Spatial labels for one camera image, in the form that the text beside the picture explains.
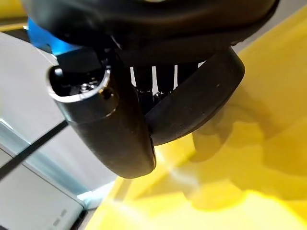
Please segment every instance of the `yellow surface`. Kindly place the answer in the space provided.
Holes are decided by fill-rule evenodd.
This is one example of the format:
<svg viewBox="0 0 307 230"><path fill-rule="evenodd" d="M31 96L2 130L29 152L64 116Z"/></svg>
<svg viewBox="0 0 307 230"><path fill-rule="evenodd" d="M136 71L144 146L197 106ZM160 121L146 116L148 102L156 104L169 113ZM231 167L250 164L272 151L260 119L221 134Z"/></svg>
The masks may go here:
<svg viewBox="0 0 307 230"><path fill-rule="evenodd" d="M22 28L26 16L20 0L0 0L0 32Z"/></svg>
<svg viewBox="0 0 307 230"><path fill-rule="evenodd" d="M87 230L307 229L307 8L241 52L242 84L210 122L156 148Z"/></svg>

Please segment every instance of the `screw hole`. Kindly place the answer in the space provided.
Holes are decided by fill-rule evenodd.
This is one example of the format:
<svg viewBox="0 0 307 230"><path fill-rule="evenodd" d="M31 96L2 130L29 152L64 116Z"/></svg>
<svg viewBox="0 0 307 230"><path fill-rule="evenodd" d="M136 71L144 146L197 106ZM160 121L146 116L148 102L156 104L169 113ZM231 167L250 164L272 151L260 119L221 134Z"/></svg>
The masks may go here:
<svg viewBox="0 0 307 230"><path fill-rule="evenodd" d="M101 92L101 95L103 96L103 98L105 100L108 100L110 99L112 96L114 96L113 92L110 90L110 89L104 89L102 92Z"/></svg>

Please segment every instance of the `white device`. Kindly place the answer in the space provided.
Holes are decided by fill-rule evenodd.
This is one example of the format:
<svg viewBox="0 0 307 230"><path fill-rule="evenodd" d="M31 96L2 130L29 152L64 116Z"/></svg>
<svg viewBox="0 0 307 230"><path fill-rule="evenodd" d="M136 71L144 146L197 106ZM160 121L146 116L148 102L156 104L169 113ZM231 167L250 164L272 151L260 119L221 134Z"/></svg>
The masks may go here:
<svg viewBox="0 0 307 230"><path fill-rule="evenodd" d="M0 167L12 157L0 149ZM68 230L82 203L20 165L0 182L0 226L9 230Z"/></svg>

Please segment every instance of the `yellow plastic panel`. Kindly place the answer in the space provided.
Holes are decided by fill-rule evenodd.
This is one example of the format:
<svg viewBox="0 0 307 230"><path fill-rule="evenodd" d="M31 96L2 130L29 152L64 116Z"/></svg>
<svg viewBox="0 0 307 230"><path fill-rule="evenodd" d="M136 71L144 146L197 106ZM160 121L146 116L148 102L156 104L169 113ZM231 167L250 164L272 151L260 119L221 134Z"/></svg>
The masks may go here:
<svg viewBox="0 0 307 230"><path fill-rule="evenodd" d="M26 21L27 15L20 0L0 0L0 32L20 29Z"/></svg>
<svg viewBox="0 0 307 230"><path fill-rule="evenodd" d="M307 8L240 54L246 75L207 124L118 178L87 230L307 229Z"/></svg>

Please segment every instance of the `blue plastic part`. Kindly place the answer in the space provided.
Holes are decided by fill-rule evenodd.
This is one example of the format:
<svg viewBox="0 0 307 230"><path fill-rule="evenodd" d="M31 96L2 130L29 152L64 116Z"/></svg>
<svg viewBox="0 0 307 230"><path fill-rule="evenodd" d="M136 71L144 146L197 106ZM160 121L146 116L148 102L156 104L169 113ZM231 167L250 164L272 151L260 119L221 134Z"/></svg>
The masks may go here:
<svg viewBox="0 0 307 230"><path fill-rule="evenodd" d="M52 54L55 56L81 48L81 46L72 45L56 38L47 30L36 25L30 18L28 19L27 31L30 41L35 47L46 50L46 47L50 46Z"/></svg>

